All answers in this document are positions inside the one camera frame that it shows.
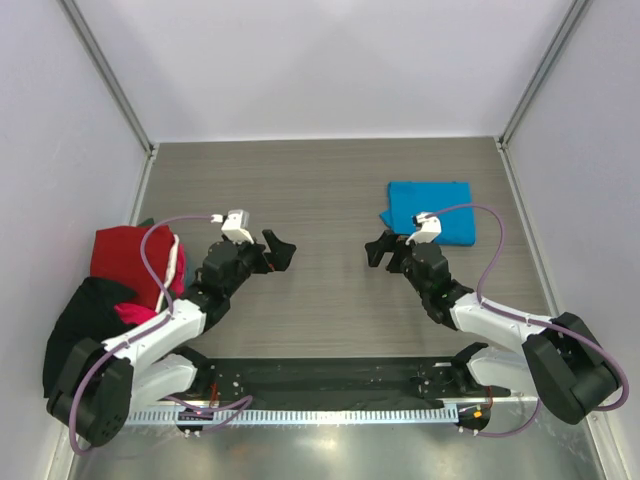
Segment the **red t shirt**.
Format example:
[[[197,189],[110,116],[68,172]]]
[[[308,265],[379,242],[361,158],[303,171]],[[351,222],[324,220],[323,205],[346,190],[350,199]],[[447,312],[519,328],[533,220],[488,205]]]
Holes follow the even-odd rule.
[[[149,227],[118,226],[95,233],[90,274],[123,284],[136,292],[131,303],[155,309],[160,287],[147,271],[140,254]],[[162,281],[174,233],[168,226],[156,229],[145,244],[147,261]]]

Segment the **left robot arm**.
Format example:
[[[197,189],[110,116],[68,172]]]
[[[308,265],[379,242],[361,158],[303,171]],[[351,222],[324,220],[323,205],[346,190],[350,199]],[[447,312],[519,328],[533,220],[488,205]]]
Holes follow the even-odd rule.
[[[263,243],[223,238],[212,244],[194,282],[171,307],[119,336],[85,338],[71,349],[46,404],[71,438],[103,446],[131,414],[154,402],[182,392],[200,399],[211,391],[212,373],[195,355],[175,350],[215,326],[251,275],[288,269],[296,246],[271,230],[262,234]]]

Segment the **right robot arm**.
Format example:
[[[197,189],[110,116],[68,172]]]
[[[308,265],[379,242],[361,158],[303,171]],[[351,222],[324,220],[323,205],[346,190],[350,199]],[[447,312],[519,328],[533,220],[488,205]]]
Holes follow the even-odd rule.
[[[403,275],[437,324],[488,340],[450,372],[453,388],[473,395],[496,386],[536,397],[559,420],[575,425],[628,383],[584,321],[528,314],[484,297],[455,280],[434,243],[417,243],[384,231],[365,245],[367,263],[385,255],[390,273]]]

